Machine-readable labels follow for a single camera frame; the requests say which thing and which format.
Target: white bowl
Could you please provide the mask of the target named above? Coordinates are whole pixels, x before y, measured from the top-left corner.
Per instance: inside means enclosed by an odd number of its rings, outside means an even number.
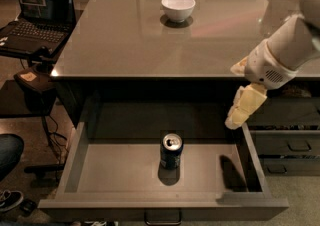
[[[187,19],[196,2],[194,0],[162,0],[164,13],[173,22],[183,22]]]

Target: drawer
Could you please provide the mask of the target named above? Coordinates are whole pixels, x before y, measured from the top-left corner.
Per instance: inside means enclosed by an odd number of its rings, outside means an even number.
[[[219,103],[88,100],[53,199],[56,221],[268,220],[273,198],[246,124],[225,128]],[[160,140],[184,140],[180,167],[160,165]]]
[[[251,130],[259,155],[320,155],[319,130]]]
[[[261,165],[266,175],[274,176],[319,176],[319,156],[292,156],[262,158]]]

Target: black laptop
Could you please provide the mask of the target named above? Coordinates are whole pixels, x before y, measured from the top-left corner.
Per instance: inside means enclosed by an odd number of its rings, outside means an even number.
[[[21,13],[0,32],[0,53],[53,57],[76,24],[73,0],[19,0]]]

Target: black can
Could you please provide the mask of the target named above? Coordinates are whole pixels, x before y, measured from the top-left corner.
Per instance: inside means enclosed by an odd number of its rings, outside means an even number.
[[[175,169],[180,166],[180,157],[183,150],[183,141],[177,134],[167,134],[160,145],[161,165],[166,169]]]

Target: floor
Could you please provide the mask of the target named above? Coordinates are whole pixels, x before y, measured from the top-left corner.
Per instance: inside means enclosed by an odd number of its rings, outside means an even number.
[[[87,0],[75,0],[77,9],[82,10]],[[16,0],[0,0],[0,26],[4,26],[19,12]],[[12,79],[14,73],[23,69],[18,59],[0,57],[0,86],[7,79]],[[56,102],[51,116],[58,123],[58,132],[70,139],[72,123],[70,122],[64,107]],[[47,118],[49,128],[54,131],[54,122]],[[28,165],[41,165],[57,163],[57,156],[48,147],[40,118],[0,119],[0,133],[15,133],[25,141],[25,150],[18,166],[0,182],[0,189],[20,190],[26,198],[38,203],[40,199],[54,196],[60,173],[47,173],[43,178],[37,178],[33,174],[24,173],[24,167]],[[61,145],[65,141],[57,138]],[[315,226],[320,224],[320,177],[267,177],[269,188],[274,197],[286,197],[290,208],[282,212],[270,221],[263,222],[183,222],[182,225],[192,226]],[[15,221],[21,223],[47,223],[53,222],[52,218],[39,209],[31,215],[25,215],[19,208],[15,208],[5,214],[0,214],[0,220]],[[143,222],[121,222],[121,225],[144,225]]]

